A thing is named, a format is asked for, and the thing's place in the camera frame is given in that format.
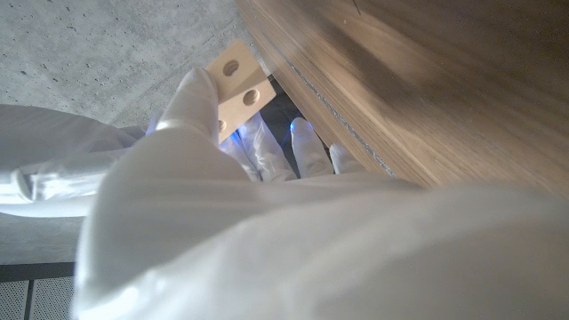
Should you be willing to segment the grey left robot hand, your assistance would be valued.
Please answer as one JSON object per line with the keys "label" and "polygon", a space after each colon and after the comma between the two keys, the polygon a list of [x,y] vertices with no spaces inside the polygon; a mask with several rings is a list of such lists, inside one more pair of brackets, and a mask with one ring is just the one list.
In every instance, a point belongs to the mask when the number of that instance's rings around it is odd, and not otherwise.
{"label": "grey left robot hand", "polygon": [[565,319],[568,202],[367,172],[260,118],[219,147],[202,68],[101,183],[76,258],[78,319]]}

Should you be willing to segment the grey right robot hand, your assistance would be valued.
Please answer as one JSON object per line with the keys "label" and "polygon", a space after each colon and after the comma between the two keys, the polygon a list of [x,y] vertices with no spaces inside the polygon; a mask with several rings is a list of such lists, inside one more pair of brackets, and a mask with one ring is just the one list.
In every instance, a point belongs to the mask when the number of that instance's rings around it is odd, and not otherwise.
{"label": "grey right robot hand", "polygon": [[48,108],[1,106],[1,212],[83,217],[111,167],[156,121],[115,127]]}

